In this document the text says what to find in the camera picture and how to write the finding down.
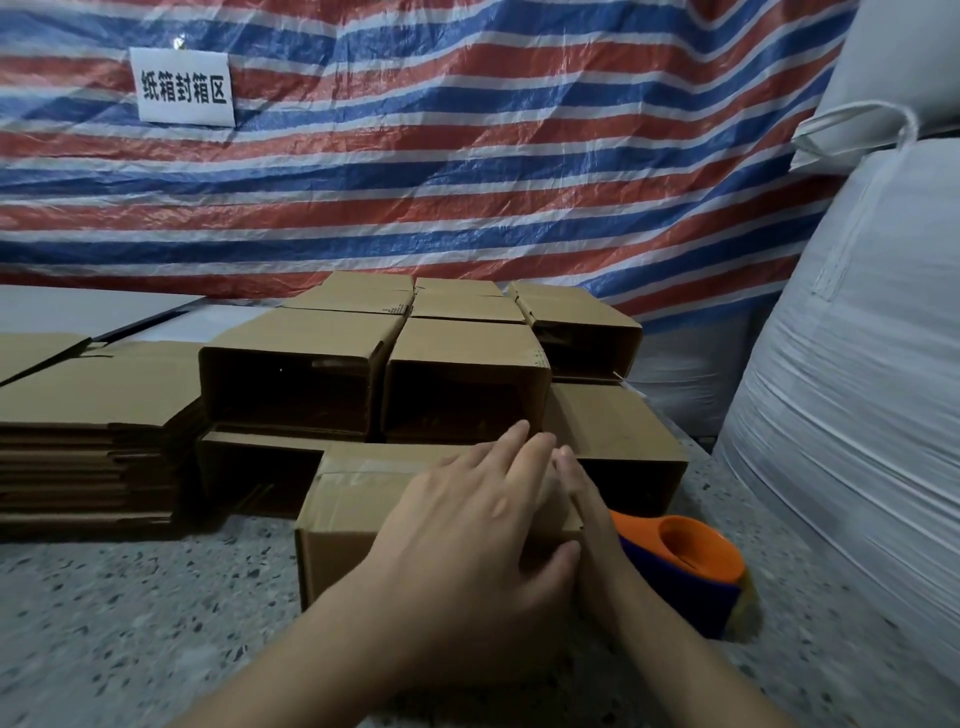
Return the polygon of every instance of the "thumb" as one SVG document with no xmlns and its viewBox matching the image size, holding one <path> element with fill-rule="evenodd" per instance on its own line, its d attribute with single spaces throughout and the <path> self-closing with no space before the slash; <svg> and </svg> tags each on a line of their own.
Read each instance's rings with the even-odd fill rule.
<svg viewBox="0 0 960 728">
<path fill-rule="evenodd" d="M 538 612 L 566 601 L 573 591 L 579 564 L 579 542 L 567 541 L 557 546 L 550 560 L 521 587 L 520 610 Z"/>
</svg>

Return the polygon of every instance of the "person's right hand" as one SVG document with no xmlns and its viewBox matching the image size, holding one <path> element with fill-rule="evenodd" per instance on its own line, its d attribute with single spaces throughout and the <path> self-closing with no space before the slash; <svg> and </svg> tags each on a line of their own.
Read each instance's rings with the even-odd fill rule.
<svg viewBox="0 0 960 728">
<path fill-rule="evenodd" d="M 623 552 L 610 510 L 573 450 L 569 446 L 554 450 L 553 463 L 584 522 L 578 584 L 581 601 L 601 626 L 619 639 L 628 592 L 641 577 Z"/>
</svg>

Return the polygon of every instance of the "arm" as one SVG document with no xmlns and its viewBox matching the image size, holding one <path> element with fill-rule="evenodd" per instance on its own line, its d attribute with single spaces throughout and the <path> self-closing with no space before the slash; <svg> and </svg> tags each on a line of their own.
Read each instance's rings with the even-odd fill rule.
<svg viewBox="0 0 960 728">
<path fill-rule="evenodd" d="M 643 580 L 610 511 L 569 448 L 554 455 L 584 522 L 581 596 L 617 637 L 677 728 L 794 728 L 794 722 Z"/>
<path fill-rule="evenodd" d="M 520 570 L 556 445 L 528 432 L 415 476 L 363 563 L 176 728 L 348 728 L 401 690 L 510 674 L 519 644 L 548 661 L 580 545 Z"/>
</svg>

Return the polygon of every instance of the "sign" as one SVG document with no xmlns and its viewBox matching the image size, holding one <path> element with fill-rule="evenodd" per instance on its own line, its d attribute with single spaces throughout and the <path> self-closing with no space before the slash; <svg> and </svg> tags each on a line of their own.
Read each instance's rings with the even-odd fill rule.
<svg viewBox="0 0 960 728">
<path fill-rule="evenodd" d="M 226 53 L 131 48 L 140 121 L 234 127 Z"/>
</svg>

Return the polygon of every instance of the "white bulk bag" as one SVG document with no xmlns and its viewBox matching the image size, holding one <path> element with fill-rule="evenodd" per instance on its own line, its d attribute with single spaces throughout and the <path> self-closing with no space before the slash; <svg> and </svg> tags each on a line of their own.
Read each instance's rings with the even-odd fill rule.
<svg viewBox="0 0 960 728">
<path fill-rule="evenodd" d="M 957 128 L 958 67 L 960 2 L 862 0 L 816 114 L 794 135 L 791 168 L 848 174 L 865 152 L 896 141 L 896 106 L 914 110 L 924 134 Z M 860 102 L 869 112 L 821 123 Z"/>
<path fill-rule="evenodd" d="M 715 455 L 960 683 L 960 140 L 856 168 Z"/>
<path fill-rule="evenodd" d="M 716 437 L 746 358 L 750 313 L 645 333 L 627 381 L 692 437 Z"/>
</svg>

